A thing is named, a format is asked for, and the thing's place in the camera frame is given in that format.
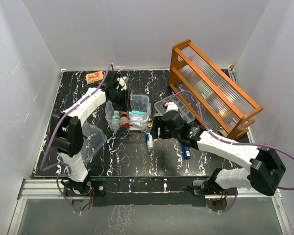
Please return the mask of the white green small bottle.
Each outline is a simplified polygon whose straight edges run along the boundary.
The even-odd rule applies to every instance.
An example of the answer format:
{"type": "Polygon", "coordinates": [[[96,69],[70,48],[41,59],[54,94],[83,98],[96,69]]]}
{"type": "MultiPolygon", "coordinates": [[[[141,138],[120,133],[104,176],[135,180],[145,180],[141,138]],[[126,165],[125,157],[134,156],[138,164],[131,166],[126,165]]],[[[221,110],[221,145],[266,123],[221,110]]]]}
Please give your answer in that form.
{"type": "Polygon", "coordinates": [[[113,112],[112,121],[111,121],[111,130],[117,131],[120,128],[120,112],[115,110],[113,112]]]}

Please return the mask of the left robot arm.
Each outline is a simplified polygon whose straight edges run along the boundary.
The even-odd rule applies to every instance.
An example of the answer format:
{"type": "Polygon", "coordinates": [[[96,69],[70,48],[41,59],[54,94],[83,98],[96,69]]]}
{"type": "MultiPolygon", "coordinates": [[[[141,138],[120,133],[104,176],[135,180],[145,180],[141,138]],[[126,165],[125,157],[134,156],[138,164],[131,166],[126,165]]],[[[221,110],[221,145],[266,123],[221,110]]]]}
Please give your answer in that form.
{"type": "Polygon", "coordinates": [[[81,149],[84,144],[82,125],[87,118],[107,101],[116,111],[131,111],[128,78],[116,71],[108,71],[97,87],[87,92],[70,108],[60,115],[52,116],[52,136],[47,150],[55,147],[60,153],[64,165],[69,170],[69,178],[75,181],[74,189],[80,195],[91,191],[91,183],[86,180],[88,171],[83,162],[81,149]]]}

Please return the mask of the clear first aid box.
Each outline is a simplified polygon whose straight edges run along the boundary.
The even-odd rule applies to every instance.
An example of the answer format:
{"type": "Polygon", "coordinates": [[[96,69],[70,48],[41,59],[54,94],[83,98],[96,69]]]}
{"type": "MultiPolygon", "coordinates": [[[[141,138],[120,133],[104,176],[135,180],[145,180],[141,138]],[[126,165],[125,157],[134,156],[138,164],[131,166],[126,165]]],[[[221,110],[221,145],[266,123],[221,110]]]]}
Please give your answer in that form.
{"type": "MultiPolygon", "coordinates": [[[[125,125],[120,125],[120,128],[117,131],[130,131],[130,120],[147,120],[151,116],[151,104],[149,102],[149,97],[147,95],[142,95],[142,94],[131,94],[130,95],[130,105],[133,110],[136,111],[143,111],[147,112],[146,116],[143,115],[130,115],[129,112],[127,111],[128,115],[128,123],[125,125]]],[[[112,121],[112,116],[113,116],[114,108],[112,105],[111,101],[107,101],[106,106],[105,106],[105,118],[107,120],[108,126],[111,130],[111,121],[112,121]]]]}

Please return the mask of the clear tray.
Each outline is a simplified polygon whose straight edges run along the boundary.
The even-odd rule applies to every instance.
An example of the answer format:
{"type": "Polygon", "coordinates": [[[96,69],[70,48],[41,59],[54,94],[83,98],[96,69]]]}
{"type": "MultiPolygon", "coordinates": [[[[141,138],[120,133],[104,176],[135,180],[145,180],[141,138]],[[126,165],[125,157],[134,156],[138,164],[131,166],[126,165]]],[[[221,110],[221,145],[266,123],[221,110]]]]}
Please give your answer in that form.
{"type": "Polygon", "coordinates": [[[169,105],[170,110],[176,110],[181,115],[183,120],[186,121],[187,123],[191,123],[192,121],[195,120],[195,116],[189,110],[189,108],[182,102],[182,100],[178,96],[174,97],[173,94],[165,97],[164,99],[160,101],[157,101],[154,104],[154,108],[159,115],[162,116],[166,112],[167,108],[164,106],[164,103],[171,98],[172,98],[172,100],[170,100],[171,104],[169,105]]]}

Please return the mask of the blue white tube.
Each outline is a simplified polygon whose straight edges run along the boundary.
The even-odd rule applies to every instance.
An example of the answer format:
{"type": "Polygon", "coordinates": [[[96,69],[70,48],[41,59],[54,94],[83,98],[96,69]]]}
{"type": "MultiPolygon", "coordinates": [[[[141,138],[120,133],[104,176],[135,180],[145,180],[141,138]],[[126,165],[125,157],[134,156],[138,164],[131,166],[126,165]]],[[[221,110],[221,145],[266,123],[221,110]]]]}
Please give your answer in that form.
{"type": "Polygon", "coordinates": [[[153,146],[153,137],[150,133],[146,133],[146,143],[147,143],[147,149],[148,151],[151,151],[154,149],[153,146]]]}

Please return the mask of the white blue gauze packet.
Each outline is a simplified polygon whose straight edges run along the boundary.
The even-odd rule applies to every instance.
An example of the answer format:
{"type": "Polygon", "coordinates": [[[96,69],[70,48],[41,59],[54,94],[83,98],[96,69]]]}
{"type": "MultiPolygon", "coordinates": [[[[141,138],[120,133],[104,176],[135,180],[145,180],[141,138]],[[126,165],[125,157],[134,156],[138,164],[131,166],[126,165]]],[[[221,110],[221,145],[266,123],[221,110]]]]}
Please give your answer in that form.
{"type": "Polygon", "coordinates": [[[129,130],[144,132],[147,130],[148,121],[147,120],[130,120],[129,124],[130,124],[129,130]]]}

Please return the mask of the clear bag with tubing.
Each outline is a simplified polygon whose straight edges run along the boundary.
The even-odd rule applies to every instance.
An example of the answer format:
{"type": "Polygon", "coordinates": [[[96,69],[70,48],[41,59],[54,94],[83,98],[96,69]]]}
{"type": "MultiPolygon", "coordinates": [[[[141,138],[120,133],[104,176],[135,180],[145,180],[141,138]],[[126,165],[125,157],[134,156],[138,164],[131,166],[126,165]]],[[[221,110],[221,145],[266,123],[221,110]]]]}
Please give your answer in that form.
{"type": "Polygon", "coordinates": [[[147,112],[133,110],[133,111],[129,112],[129,114],[130,115],[143,115],[143,116],[146,116],[147,112]]]}

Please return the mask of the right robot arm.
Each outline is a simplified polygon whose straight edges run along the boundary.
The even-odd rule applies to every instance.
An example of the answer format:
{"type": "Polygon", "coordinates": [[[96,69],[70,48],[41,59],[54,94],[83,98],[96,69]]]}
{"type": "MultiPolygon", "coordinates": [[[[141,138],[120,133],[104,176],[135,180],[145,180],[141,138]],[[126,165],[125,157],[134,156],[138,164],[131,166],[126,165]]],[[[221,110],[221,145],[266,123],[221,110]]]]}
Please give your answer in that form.
{"type": "Polygon", "coordinates": [[[286,172],[274,149],[213,134],[196,121],[187,123],[177,111],[154,117],[150,134],[154,139],[174,138],[186,147],[213,153],[239,165],[232,170],[217,168],[202,183],[201,191],[220,194],[229,188],[253,188],[263,195],[273,196],[286,172]]]}

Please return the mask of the brown orange medicine bottle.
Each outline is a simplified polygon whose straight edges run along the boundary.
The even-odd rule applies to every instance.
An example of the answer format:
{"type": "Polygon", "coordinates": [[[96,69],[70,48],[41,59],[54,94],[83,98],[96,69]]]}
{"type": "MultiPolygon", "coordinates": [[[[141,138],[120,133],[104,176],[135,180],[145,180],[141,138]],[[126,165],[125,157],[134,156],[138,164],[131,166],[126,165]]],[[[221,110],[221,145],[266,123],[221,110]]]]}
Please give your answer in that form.
{"type": "Polygon", "coordinates": [[[128,123],[127,112],[122,112],[121,113],[121,118],[120,118],[120,125],[125,125],[126,123],[128,123]]]}

